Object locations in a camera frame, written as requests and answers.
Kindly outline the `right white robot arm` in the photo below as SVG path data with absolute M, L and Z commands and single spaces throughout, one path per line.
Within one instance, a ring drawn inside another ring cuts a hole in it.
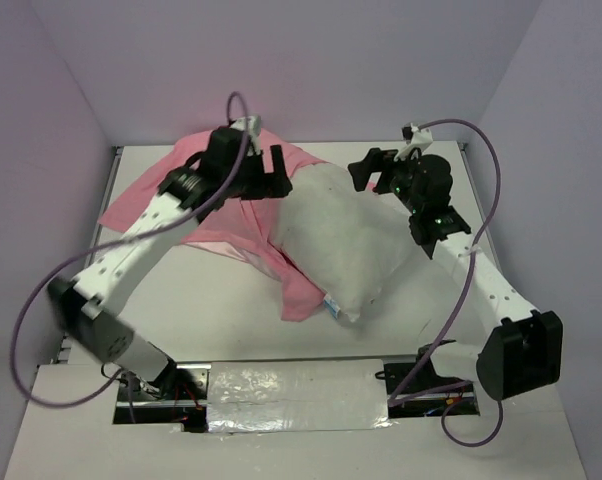
M 373 174 L 379 176 L 375 193 L 393 194 L 407 208 L 415 243 L 460 286 L 453 311 L 470 304 L 486 335 L 475 346 L 438 334 L 418 354 L 418 384 L 437 391 L 449 379 L 469 381 L 501 401 L 556 383 L 562 359 L 560 318 L 539 311 L 517 293 L 480 249 L 451 204 L 453 178 L 446 159 L 418 147 L 404 160 L 394 155 L 373 148 L 363 160 L 349 164 L 355 190 L 364 190 Z

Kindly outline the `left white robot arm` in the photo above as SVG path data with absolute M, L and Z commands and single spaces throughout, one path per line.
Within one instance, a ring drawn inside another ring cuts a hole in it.
M 280 146 L 271 146 L 273 169 L 266 171 L 260 131 L 257 116 L 213 130 L 204 151 L 168 172 L 115 248 L 72 279 L 55 277 L 47 286 L 68 335 L 99 362 L 130 371 L 154 398 L 174 392 L 177 364 L 119 315 L 162 257 L 227 200 L 283 198 L 291 192 Z

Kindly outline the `white pillow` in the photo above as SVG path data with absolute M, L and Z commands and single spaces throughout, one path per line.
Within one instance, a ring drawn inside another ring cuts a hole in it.
M 352 323 L 413 250 L 407 216 L 331 163 L 295 171 L 270 240 Z

